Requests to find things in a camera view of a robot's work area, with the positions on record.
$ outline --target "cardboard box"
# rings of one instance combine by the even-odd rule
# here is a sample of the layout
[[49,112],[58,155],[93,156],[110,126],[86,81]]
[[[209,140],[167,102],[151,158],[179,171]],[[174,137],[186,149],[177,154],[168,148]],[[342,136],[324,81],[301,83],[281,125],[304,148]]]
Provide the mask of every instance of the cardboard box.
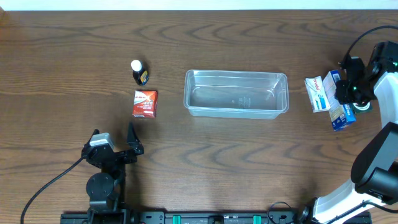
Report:
[[321,76],[306,78],[304,83],[307,88],[308,96],[310,97],[312,111],[314,113],[328,111],[330,109],[330,104],[326,97],[325,88],[322,85]]
[[155,118],[157,91],[136,91],[132,115],[136,118]]
[[330,71],[323,79],[323,86],[330,104],[331,125],[335,131],[342,130],[356,121],[354,111],[349,104],[341,105],[335,98],[336,82],[340,79],[340,74],[337,70]]

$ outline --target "white bottle cap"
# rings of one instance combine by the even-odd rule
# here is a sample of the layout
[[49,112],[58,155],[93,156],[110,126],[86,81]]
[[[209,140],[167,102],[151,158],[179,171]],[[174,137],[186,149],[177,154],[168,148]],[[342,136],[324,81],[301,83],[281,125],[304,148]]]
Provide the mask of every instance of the white bottle cap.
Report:
[[133,61],[131,62],[131,68],[132,68],[134,71],[139,72],[139,71],[141,71],[141,69],[142,69],[142,64],[141,64],[141,62],[138,61],[138,60],[133,60]]

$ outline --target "label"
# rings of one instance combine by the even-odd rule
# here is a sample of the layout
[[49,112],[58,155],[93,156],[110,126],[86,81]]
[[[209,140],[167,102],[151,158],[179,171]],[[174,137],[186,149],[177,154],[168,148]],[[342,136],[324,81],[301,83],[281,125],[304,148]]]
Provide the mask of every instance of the label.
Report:
[[147,76],[148,76],[148,72],[144,71],[144,73],[141,75],[142,84],[144,84],[147,81]]
[[317,89],[317,91],[321,90],[321,88],[320,88],[319,85],[318,85],[317,79],[313,79],[313,83],[314,83],[315,88]]
[[340,81],[340,74],[338,72],[333,73],[332,75],[335,82]]

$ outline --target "black wire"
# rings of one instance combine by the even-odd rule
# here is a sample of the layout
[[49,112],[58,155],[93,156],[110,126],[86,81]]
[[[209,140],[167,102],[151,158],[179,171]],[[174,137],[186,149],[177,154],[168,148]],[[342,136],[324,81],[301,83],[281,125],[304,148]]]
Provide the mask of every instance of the black wire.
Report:
[[351,49],[354,47],[354,45],[355,45],[362,37],[364,37],[365,35],[367,35],[367,34],[373,32],[373,31],[375,31],[375,30],[379,30],[379,29],[397,29],[397,30],[398,30],[398,26],[390,26],[390,25],[379,26],[379,27],[375,27],[375,28],[373,28],[373,29],[370,29],[370,30],[366,31],[365,33],[363,33],[362,35],[360,35],[360,36],[351,44],[351,46],[350,46],[349,49],[347,50],[347,53],[346,53],[346,55],[344,56],[344,59],[343,59],[343,61],[342,61],[342,62],[343,62],[343,65],[346,63],[347,58],[348,58],[348,55],[349,55],[349,53],[351,52]]
[[[269,217],[269,213],[271,212],[271,209],[273,208],[273,206],[275,206],[277,204],[280,204],[280,203],[282,203],[284,205],[287,205],[290,208],[290,210],[294,213],[293,208],[290,205],[288,205],[286,202],[275,202],[268,208],[268,212],[267,212],[268,222],[271,221],[273,224],[276,224],[276,222],[273,221],[273,218]],[[291,222],[286,223],[286,224],[291,224],[291,223],[294,222],[294,220],[295,220],[295,218],[293,217],[293,220]]]
[[69,167],[67,170],[63,171],[60,175],[58,175],[56,178],[52,179],[50,182],[48,182],[47,184],[45,184],[40,190],[38,190],[36,192],[35,195],[33,195],[33,197],[27,202],[27,204],[25,205],[24,211],[21,214],[21,224],[24,224],[24,218],[25,218],[25,214],[27,209],[29,208],[29,205],[31,205],[31,203],[33,202],[33,200],[35,200],[35,198],[42,193],[42,191],[44,189],[46,189],[48,186],[50,186],[52,183],[54,183],[56,180],[58,180],[59,178],[63,177],[65,174],[67,174],[69,171],[71,171],[75,166],[77,166],[81,161],[83,160],[83,158],[81,157],[79,160],[77,160],[71,167]]
[[368,204],[368,205],[373,205],[373,206],[375,206],[376,208],[381,209],[381,210],[383,210],[383,211],[385,211],[385,212],[393,213],[393,214],[398,214],[398,210],[394,210],[394,209],[390,209],[390,208],[384,208],[383,206],[378,205],[378,204],[373,203],[373,202],[365,202],[365,203]]

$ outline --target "blue box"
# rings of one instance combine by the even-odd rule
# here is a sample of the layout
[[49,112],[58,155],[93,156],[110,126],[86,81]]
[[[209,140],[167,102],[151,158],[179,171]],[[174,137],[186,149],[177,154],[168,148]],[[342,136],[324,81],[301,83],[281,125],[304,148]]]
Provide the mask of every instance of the blue box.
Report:
[[335,131],[343,130],[356,121],[354,111],[349,104],[341,105],[335,98],[336,82],[340,79],[340,74],[337,70],[330,71],[325,79],[323,79],[323,87],[325,88],[330,104],[329,115],[331,125]]

